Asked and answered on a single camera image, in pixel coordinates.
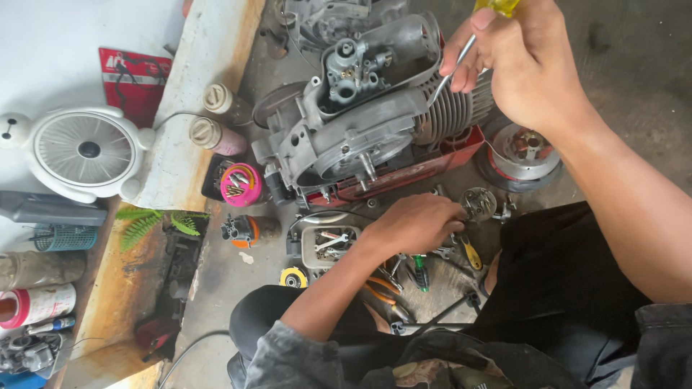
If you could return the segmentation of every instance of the fern leaf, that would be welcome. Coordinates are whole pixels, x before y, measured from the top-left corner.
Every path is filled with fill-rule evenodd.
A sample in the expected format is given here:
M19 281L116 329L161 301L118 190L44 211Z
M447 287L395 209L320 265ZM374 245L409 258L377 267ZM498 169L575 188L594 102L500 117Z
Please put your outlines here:
M182 233L194 236L199 235L197 227L194 225L194 220L192 220L190 214L187 212L173 212L171 214L171 223Z
M135 220L155 215L156 211L148 208L128 207L123 208L116 213L117 220Z
M132 223L122 234L120 251L125 252L135 247L135 245L154 228L159 220L161 220L161 216L151 215Z

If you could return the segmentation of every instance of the black pants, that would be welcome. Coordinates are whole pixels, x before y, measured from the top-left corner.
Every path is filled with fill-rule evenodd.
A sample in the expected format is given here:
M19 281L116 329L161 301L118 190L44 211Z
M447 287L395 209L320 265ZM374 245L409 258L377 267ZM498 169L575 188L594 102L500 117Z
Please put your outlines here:
M465 334L484 342L526 343L588 385L617 378L633 361L639 332L634 312L650 301L620 272L589 206L570 204L523 215L502 228L498 283ZM233 310L230 335L244 359L302 293L267 285ZM377 332L360 301L339 320L344 374L359 381L392 365L409 336Z

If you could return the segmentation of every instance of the person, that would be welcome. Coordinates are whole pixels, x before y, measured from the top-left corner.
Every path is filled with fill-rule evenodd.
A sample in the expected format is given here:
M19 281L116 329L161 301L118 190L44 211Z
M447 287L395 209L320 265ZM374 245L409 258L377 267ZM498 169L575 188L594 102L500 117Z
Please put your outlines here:
M469 92L494 69L498 107L554 145L587 203L505 224L470 328L394 336L356 293L389 257L464 229L457 203L399 200L309 288L265 286L236 306L247 388L605 388L632 364L633 388L692 388L692 199L590 104L553 0L522 0L514 18L475 12L447 43L442 75L471 34L451 89Z

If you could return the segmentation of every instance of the blue basket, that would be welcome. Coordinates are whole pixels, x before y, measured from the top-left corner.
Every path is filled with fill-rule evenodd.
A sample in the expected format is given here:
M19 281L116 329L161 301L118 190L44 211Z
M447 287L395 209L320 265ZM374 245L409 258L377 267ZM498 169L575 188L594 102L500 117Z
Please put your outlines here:
M96 243L97 227L39 224L34 244L38 251L89 250Z

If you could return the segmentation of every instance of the left hand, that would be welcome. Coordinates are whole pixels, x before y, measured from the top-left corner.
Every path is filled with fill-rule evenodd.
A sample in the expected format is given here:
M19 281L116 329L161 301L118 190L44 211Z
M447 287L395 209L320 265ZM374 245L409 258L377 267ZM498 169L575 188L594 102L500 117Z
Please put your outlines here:
M370 224L356 245L372 247L389 258L397 253L423 254L440 247L455 231L464 230L461 204L430 193L404 197Z

